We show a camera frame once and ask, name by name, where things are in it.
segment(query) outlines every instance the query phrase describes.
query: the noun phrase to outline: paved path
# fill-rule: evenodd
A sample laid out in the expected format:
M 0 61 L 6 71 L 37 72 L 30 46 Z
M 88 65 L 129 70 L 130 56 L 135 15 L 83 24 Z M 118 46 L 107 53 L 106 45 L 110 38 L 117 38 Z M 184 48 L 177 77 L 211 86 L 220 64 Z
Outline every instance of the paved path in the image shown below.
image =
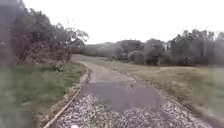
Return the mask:
M 152 87 L 116 71 L 80 62 L 92 70 L 78 99 L 55 128 L 210 128 Z

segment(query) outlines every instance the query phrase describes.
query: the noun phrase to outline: curb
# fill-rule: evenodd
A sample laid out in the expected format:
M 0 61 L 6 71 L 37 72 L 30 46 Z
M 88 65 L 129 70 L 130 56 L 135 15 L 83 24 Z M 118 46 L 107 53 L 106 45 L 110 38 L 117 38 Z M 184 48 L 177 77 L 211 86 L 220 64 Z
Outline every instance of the curb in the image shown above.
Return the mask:
M 69 102 L 46 124 L 43 128 L 50 128 L 52 124 L 62 115 L 62 113 L 69 107 L 69 105 L 75 100 L 78 94 L 81 92 L 82 86 L 89 82 L 90 79 L 90 69 L 88 69 L 85 65 L 86 73 L 79 79 L 79 83 L 76 84 L 76 88 L 79 88 L 75 95 L 69 100 Z

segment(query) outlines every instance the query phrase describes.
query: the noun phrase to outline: foliage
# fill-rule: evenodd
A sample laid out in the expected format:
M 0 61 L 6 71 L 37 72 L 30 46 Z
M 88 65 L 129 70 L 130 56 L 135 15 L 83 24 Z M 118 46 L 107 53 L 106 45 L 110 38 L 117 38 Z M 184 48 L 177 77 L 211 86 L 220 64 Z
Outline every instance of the foliage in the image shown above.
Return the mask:
M 133 51 L 128 54 L 128 59 L 134 64 L 144 64 L 144 53 L 142 51 Z
M 142 51 L 144 63 L 148 65 L 220 65 L 224 64 L 224 33 L 215 36 L 214 32 L 207 30 L 185 30 L 168 42 L 157 39 L 145 43 L 122 40 L 91 45 L 91 49 L 87 45 L 86 51 L 92 53 L 92 56 L 112 57 L 121 61 L 126 61 L 128 54 L 133 51 Z
M 14 63 L 64 62 L 88 38 L 84 31 L 52 25 L 42 12 L 26 9 L 21 1 L 11 1 L 14 4 L 1 8 L 0 49 L 4 49 L 4 53 L 0 52 L 1 59 L 6 53 L 14 58 Z
M 146 64 L 157 65 L 159 59 L 164 56 L 164 42 L 156 39 L 150 39 L 144 44 L 144 56 Z

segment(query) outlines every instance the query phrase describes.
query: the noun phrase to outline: overcast sky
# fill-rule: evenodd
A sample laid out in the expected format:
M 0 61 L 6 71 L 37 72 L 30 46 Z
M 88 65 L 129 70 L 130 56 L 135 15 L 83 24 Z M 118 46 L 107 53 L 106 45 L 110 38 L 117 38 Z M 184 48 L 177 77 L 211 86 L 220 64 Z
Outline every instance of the overcast sky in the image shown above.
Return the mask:
M 52 23 L 86 31 L 91 43 L 174 38 L 182 30 L 224 30 L 223 0 L 24 0 Z

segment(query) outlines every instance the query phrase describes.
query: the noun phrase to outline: grass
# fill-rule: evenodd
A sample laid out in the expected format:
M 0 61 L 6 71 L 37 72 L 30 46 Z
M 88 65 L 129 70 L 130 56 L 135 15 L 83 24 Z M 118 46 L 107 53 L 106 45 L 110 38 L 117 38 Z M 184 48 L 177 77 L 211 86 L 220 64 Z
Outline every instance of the grass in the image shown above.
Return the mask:
M 224 119 L 224 68 L 144 66 L 108 61 L 100 57 L 75 57 L 78 60 L 136 75 L 150 81 L 156 88 L 173 96 L 192 111 L 198 112 L 200 108 L 205 110 L 203 113 Z
M 66 64 L 62 72 L 42 67 L 17 66 L 0 72 L 0 118 L 6 127 L 34 127 L 36 115 L 44 114 L 79 81 L 84 67 Z

